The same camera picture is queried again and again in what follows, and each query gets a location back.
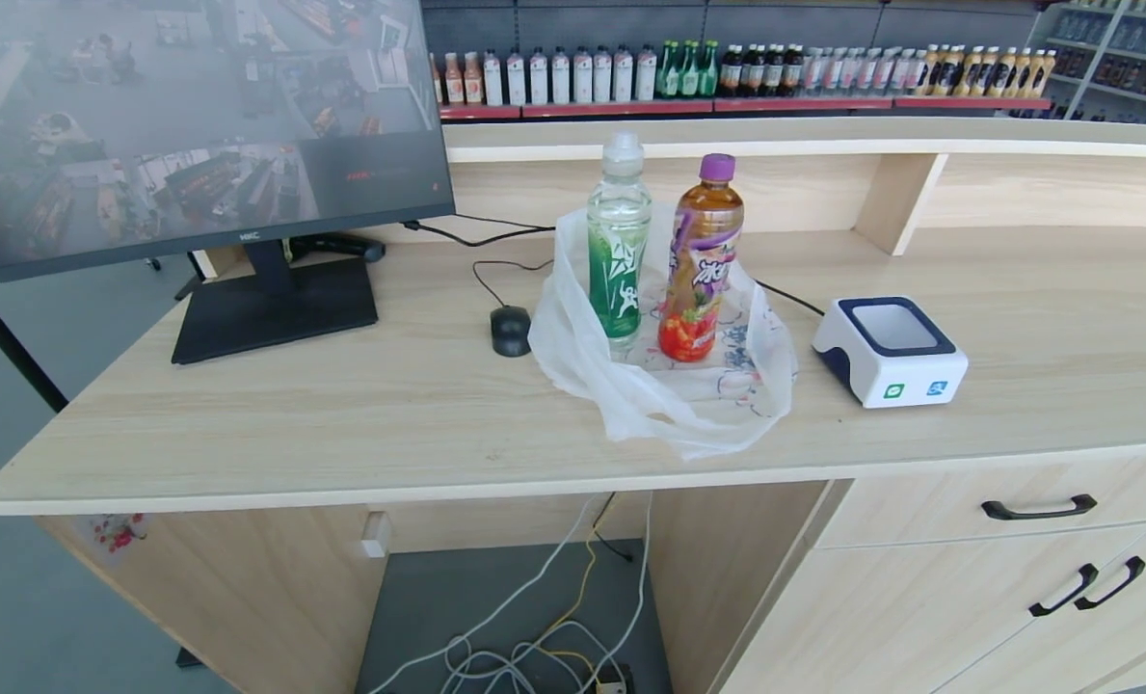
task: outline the plastic bag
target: plastic bag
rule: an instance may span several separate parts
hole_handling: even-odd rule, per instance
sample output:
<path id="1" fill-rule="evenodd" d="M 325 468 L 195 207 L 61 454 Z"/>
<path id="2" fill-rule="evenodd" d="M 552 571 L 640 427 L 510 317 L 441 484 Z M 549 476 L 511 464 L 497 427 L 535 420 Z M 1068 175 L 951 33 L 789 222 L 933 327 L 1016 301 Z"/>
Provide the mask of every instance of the plastic bag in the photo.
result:
<path id="1" fill-rule="evenodd" d="M 586 211 L 560 216 L 554 269 L 534 311 L 529 345 L 556 387 L 598 404 L 607 439 L 662 439 L 684 459 L 735 454 L 791 411 L 796 373 L 791 334 L 766 291 L 736 260 L 728 271 L 714 350 L 693 364 L 662 355 L 659 307 L 674 220 L 674 207 L 653 205 L 639 271 L 642 325 L 634 346 L 612 356 L 587 293 Z"/>

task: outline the monitor stand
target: monitor stand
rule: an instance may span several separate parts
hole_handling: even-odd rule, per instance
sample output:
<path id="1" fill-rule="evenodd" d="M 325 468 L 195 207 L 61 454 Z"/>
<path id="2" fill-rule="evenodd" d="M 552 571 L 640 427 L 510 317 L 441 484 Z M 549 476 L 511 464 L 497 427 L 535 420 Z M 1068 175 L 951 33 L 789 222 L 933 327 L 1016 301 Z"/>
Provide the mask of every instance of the monitor stand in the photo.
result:
<path id="1" fill-rule="evenodd" d="M 174 345 L 175 364 L 371 325 L 371 282 L 362 259 L 290 268 L 280 240 L 245 245 L 254 276 L 202 284 Z"/>

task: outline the green glass bottle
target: green glass bottle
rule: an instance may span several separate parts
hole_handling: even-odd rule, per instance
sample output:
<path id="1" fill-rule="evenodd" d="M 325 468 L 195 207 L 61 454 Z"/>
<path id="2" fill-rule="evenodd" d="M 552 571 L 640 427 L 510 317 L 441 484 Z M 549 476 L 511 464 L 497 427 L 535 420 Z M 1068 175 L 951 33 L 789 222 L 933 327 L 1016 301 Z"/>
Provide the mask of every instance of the green glass bottle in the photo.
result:
<path id="1" fill-rule="evenodd" d="M 659 71 L 659 95 L 662 98 L 675 98 L 680 95 L 680 45 L 674 40 L 662 44 L 662 69 Z"/>
<path id="2" fill-rule="evenodd" d="M 696 98 L 700 88 L 700 66 L 697 65 L 699 40 L 684 40 L 683 66 L 680 68 L 680 97 Z"/>
<path id="3" fill-rule="evenodd" d="M 700 88 L 697 95 L 701 98 L 714 96 L 719 90 L 719 42 L 708 40 L 700 53 Z"/>

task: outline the computer monitor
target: computer monitor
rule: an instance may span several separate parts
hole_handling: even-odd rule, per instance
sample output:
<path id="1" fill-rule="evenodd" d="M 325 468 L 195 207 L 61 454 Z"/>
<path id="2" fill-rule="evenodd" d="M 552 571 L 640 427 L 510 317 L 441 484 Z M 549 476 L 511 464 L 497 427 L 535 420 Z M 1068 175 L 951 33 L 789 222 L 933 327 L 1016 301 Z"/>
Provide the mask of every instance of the computer monitor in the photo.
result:
<path id="1" fill-rule="evenodd" d="M 282 238 L 453 212 L 419 0 L 0 1 L 0 281 L 245 243 L 175 363 L 371 324 Z"/>

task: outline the surveillance camera feed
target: surveillance camera feed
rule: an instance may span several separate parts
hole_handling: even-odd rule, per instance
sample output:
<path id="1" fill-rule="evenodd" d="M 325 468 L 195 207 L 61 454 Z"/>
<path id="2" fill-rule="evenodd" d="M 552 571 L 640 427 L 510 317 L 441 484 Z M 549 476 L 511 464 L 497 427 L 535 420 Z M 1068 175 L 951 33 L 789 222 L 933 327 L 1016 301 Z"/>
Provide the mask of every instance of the surveillance camera feed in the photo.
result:
<path id="1" fill-rule="evenodd" d="M 452 199 L 419 0 L 0 0 L 0 277 Z"/>

